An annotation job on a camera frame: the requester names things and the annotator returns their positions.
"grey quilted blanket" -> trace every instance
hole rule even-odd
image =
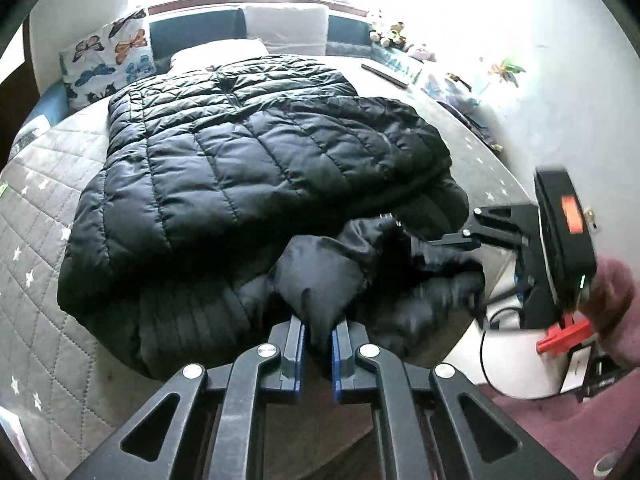
[[[527,200],[504,166],[435,102],[414,100],[410,92],[364,72],[357,59],[324,62],[336,63],[361,95],[405,100],[436,126],[471,207]],[[47,480],[66,477],[160,384],[126,368],[56,303],[80,192],[104,163],[106,109],[106,101],[98,102],[37,137],[0,175],[8,184],[0,196],[0,406],[20,416]],[[482,251],[491,287],[507,256]],[[308,404],[303,400],[300,407],[305,415],[283,409],[268,429],[282,430],[287,454],[268,459],[266,478],[300,478],[369,429],[367,410],[336,406],[329,392],[318,399],[313,386],[305,387]],[[306,434],[312,441],[303,438]],[[293,456],[308,460],[290,460]]]

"white wall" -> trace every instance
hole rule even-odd
[[[402,21],[411,43],[427,43],[439,62],[462,72],[478,58],[500,57],[519,44],[526,0],[350,0]]]
[[[40,92],[61,77],[60,50],[128,8],[129,0],[40,0],[30,14],[31,58]]]
[[[640,278],[640,59],[601,0],[529,0],[521,89],[490,87],[480,116],[533,196],[537,165],[569,169],[601,229],[599,254]]]

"metal bolt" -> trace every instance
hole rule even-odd
[[[433,371],[436,372],[438,377],[442,377],[443,379],[450,379],[456,373],[456,369],[446,363],[439,364]]]
[[[277,352],[278,349],[275,347],[275,345],[272,345],[270,343],[265,343],[264,345],[258,346],[258,355],[260,357],[272,357],[276,355]]]
[[[202,369],[202,366],[196,365],[196,364],[190,364],[190,365],[186,365],[182,369],[182,374],[187,379],[197,379],[198,377],[200,377],[202,375],[203,371],[204,370]]]
[[[360,347],[360,355],[364,357],[375,357],[380,354],[380,348],[376,345],[366,344]]]

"dark cushion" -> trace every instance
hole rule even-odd
[[[242,9],[216,9],[182,14],[151,22],[154,58],[162,60],[179,50],[217,40],[242,40],[246,26]]]
[[[326,40],[335,43],[370,45],[369,29],[370,26],[367,22],[330,14],[329,32]]]

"stuffed toy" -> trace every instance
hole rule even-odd
[[[402,50],[404,48],[404,44],[406,43],[406,38],[400,34],[403,29],[403,22],[397,22],[391,25],[391,27],[389,27],[389,30],[382,35],[380,39],[380,45],[382,45],[384,48],[394,46]]]
[[[435,54],[429,50],[425,43],[409,44],[404,46],[404,51],[418,61],[436,61]]]
[[[369,23],[369,39],[374,43],[380,43],[382,39],[382,30],[384,30],[384,20],[382,19],[382,11],[370,11],[367,14],[367,23]]]

